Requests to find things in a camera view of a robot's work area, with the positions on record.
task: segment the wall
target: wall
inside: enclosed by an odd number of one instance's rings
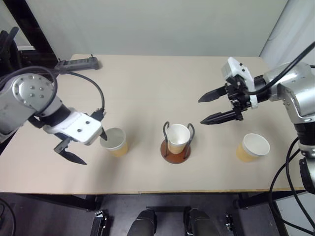
[[[286,0],[26,0],[57,57],[258,56]]]
[[[315,1],[289,0],[260,56],[274,68],[292,61],[313,41]],[[302,61],[315,64],[315,50]]]
[[[6,7],[4,2],[0,0],[0,31],[5,30],[8,33],[12,29],[12,27],[17,26],[15,19],[11,15],[9,9]],[[33,50],[34,47],[31,46],[30,42],[27,40],[25,35],[21,30],[17,33],[14,38],[16,45],[18,46],[19,50]]]

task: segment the table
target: table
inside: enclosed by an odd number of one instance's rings
[[[72,59],[89,55],[75,54]],[[72,142],[86,166],[71,163],[53,151],[59,139],[28,122],[0,156],[0,191],[36,194],[126,194],[179,192],[266,191],[287,149],[296,137],[282,102],[266,101],[243,112],[244,121],[202,125],[206,116],[231,110],[227,97],[198,103],[206,92],[223,86],[221,67],[228,57],[158,57],[96,55],[99,70],[80,71],[95,80],[105,95],[105,129],[120,127],[127,134],[129,152],[112,157],[97,139],[92,145]],[[268,70],[258,57],[236,57],[252,76]],[[90,83],[70,75],[58,76],[58,96],[68,107],[91,114],[100,96]],[[179,165],[160,154],[166,121],[192,123],[195,138],[189,159]],[[264,136],[271,145],[268,156],[244,163],[236,148],[247,133]],[[291,178],[304,189],[298,158]],[[285,174],[275,190],[288,190]]]

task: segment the wooden coaster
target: wooden coaster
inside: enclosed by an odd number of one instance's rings
[[[167,156],[164,157],[165,156],[165,145],[166,145],[166,142],[164,140],[161,144],[161,155],[169,163],[180,164],[180,163],[183,163],[184,161],[186,161],[190,156],[190,146],[189,147],[186,146],[184,148],[184,150],[179,154],[173,154],[169,150],[167,150]],[[187,148],[189,148],[188,153],[187,153],[187,158],[184,159]]]

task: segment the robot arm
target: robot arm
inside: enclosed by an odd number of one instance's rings
[[[248,69],[234,58],[229,58],[222,73],[227,83],[203,95],[199,102],[208,102],[227,94],[232,110],[208,116],[202,124],[220,124],[230,120],[243,120],[242,112],[249,107],[257,108],[258,103],[282,100],[288,116],[299,138],[299,148],[304,158],[300,160],[304,187],[315,194],[315,76],[311,67],[300,62],[266,91],[247,95],[244,89],[259,90],[272,82],[283,69],[284,64],[261,76],[251,77]]]
[[[65,149],[71,141],[90,145],[98,136],[107,140],[100,122],[103,111],[96,112],[102,113],[100,117],[88,116],[67,108],[57,96],[47,106],[53,87],[48,79],[33,73],[16,75],[5,83],[0,91],[0,143],[29,120],[62,139],[55,152],[69,161],[86,164]]]

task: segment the cup rim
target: cup rim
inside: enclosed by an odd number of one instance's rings
[[[109,151],[116,151],[116,150],[119,150],[119,149],[121,149],[121,148],[125,145],[125,143],[126,143],[126,133],[125,133],[124,130],[121,129],[121,128],[113,127],[113,128],[110,128],[110,129],[105,130],[105,133],[108,133],[108,131],[114,130],[114,129],[121,131],[121,132],[123,133],[123,135],[124,135],[124,139],[123,139],[123,141],[122,141],[119,145],[117,145],[117,146],[115,146],[115,147],[106,147],[106,146],[103,144],[103,143],[106,142],[106,141],[103,140],[102,138],[100,138],[100,144],[101,144],[103,147],[105,147],[107,150],[109,150]]]
[[[246,138],[250,135],[255,135],[255,136],[258,136],[259,138],[261,138],[266,144],[267,144],[267,149],[265,152],[262,152],[262,153],[255,153],[253,152],[253,150],[251,150],[247,145],[246,145]],[[243,149],[249,154],[249,155],[252,155],[252,156],[255,156],[255,157],[259,157],[259,156],[265,156],[267,155],[269,152],[270,152],[270,144],[268,142],[267,139],[265,139],[265,137],[259,135],[259,134],[255,134],[255,133],[249,133],[247,135],[244,136],[243,138],[243,141],[242,141],[242,147]]]
[[[185,130],[188,130],[188,132],[189,132],[189,138],[187,139],[187,141],[185,141],[185,142],[183,142],[183,143],[181,143],[181,144],[176,144],[176,143],[170,141],[169,138],[168,138],[167,130],[168,130],[170,127],[172,127],[172,126],[181,126],[181,127],[185,128]],[[191,136],[190,130],[189,130],[186,126],[184,126],[183,124],[172,124],[172,125],[170,125],[170,126],[166,129],[165,132],[166,132],[166,135],[167,135],[167,138],[168,138],[169,143],[170,143],[171,145],[173,145],[173,146],[186,145],[186,143],[189,141],[190,136]]]

